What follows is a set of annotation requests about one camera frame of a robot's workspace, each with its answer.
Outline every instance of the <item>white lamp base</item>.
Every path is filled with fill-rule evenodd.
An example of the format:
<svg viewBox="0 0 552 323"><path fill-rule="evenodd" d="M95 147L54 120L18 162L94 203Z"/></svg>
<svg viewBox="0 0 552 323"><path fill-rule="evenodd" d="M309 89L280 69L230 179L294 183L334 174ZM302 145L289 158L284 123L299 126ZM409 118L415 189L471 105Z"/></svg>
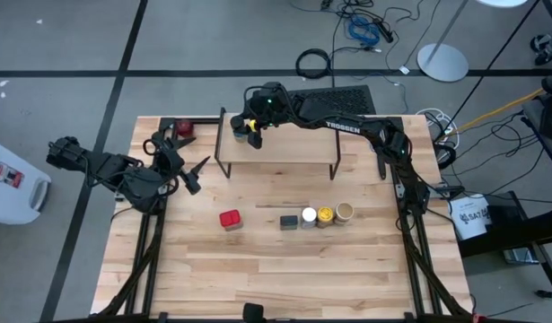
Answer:
<svg viewBox="0 0 552 323"><path fill-rule="evenodd" d="M427 64L427 58L434 50L435 44L424 46L417 53L417 64L429 77L442 82L457 82L469 71L469 63L463 53L449 45L441 44Z"/></svg>

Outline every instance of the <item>white bucket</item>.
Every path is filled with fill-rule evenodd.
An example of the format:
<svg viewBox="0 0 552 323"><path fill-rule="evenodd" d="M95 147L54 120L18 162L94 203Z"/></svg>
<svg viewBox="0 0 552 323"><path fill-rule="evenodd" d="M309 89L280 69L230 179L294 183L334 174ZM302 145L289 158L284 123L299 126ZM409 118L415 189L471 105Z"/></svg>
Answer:
<svg viewBox="0 0 552 323"><path fill-rule="evenodd" d="M49 175L0 145L0 223L34 221L51 182Z"/></svg>

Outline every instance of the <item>red object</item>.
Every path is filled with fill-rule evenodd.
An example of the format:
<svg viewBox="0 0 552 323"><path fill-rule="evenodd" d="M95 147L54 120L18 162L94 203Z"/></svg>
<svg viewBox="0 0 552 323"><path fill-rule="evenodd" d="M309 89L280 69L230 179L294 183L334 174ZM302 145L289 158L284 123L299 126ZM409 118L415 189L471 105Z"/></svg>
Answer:
<svg viewBox="0 0 552 323"><path fill-rule="evenodd" d="M243 225L241 222L240 212L238 210L231 210L220 214L220 224L227 231L240 229Z"/></svg>
<svg viewBox="0 0 552 323"><path fill-rule="evenodd" d="M187 119L176 121L176 132L185 138L191 137L194 135L194 124Z"/></svg>

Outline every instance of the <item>wooden workbench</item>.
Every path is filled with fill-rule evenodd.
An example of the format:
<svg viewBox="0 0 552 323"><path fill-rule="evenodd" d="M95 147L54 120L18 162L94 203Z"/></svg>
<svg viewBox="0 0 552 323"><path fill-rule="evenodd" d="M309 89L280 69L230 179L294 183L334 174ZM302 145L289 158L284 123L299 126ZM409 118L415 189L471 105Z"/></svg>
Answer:
<svg viewBox="0 0 552 323"><path fill-rule="evenodd" d="M159 120L138 118L131 156L150 163L142 142ZM404 116L403 121L416 171L428 182L439 182L425 118ZM197 126L196 142L182 148L181 156L195 164L213 155L216 132L214 125ZM395 319L413 311L389 168L382 181L376 156L361 136L342 134L340 144L342 162L333 181L326 168L301 164L233 165L237 176L227 179L210 159L197 195L182 187L169 199L152 316L166 311L171 318L240 319L246 301L264 305L267 318ZM279 229L280 215L339 202L355 207L355 218L345 227ZM116 211L126 207L117 204ZM447 214L443 201L432 200L429 207ZM244 226L226 232L218 214L231 209L240 210ZM132 210L112 223L91 312L108 305L130 274L140 221L141 214ZM470 310L451 224L428 213L425 229L436 274ZM136 304L143 289L140 284Z"/></svg>

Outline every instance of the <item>floor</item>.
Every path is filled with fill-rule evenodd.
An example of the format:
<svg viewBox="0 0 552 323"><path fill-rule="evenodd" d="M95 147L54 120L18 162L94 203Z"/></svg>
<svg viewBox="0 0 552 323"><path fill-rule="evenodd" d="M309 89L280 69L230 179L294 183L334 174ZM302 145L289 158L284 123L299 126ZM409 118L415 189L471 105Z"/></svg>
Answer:
<svg viewBox="0 0 552 323"><path fill-rule="evenodd" d="M293 1L310 9L317 9L319 2ZM383 13L389 5L415 13L417 0L375 3L375 13ZM487 68L533 3L513 9L490 8L474 1L468 4L446 43L465 54L472 69L469 75ZM140 4L147 4L145 14L141 24L134 25ZM435 0L424 0L416 22L405 20L395 26L401 40L390 53L391 68L406 61L429 24L435 4ZM437 40L459 4L460 0L441 2L420 48ZM390 12L387 21L395 25L401 14ZM0 322L40 319L71 220L83 210L75 210L82 174L46 164L48 141L72 135L83 147L125 153L140 115L214 115L220 107L235 112L241 109L245 87L267 81L281 82L288 89L328 87L329 78L312 81L294 76L294 62L307 48L329 51L336 23L333 14L302 12L287 1L0 0L0 144L53 180L48 204L36 221L22 226L0 224ZM130 31L138 28L136 44L125 51ZM473 92L457 124L540 87L541 77L530 76L534 54L529 50L529 40L551 28L552 21L539 4L496 59L492 69L498 72L488 73ZM339 32L336 46L348 45L357 43ZM382 42L378 48L382 53L337 54L336 68L385 69L390 45ZM132 53L129 61L122 59L125 53ZM321 62L310 59L305 66L317 68ZM409 76L390 79L405 85L408 113L434 107L452 115L479 80L468 76L456 83L438 83L418 76L415 54L407 67L412 72ZM552 69L552 62L544 67ZM175 72L158 75L143 70ZM380 77L359 81L347 72L343 75L337 77L338 86L369 85L379 114L406 111L402 87ZM521 135L530 133L521 122L513 124ZM459 153L488 133L489 127L481 127L463 135ZM513 136L508 131L505 135ZM513 142L487 139L458 160L455 169L476 166L514 146ZM539 150L536 144L512 158L493 159L461 176L463 184L472 191L497 188L530 168ZM518 196L552 200L552 164L548 157L543 155L537 169L502 191L509 189ZM113 206L107 190L93 190L82 214L66 282L60 285L63 288L59 289L55 319L89 314ZM533 216L552 205L526 203L524 207ZM548 249L552 254L552 245ZM552 301L540 300L532 293L550 289L539 267L507 266L498 255L465 259L465 267L478 312L488 315L532 302L500 318L552 321Z"/></svg>

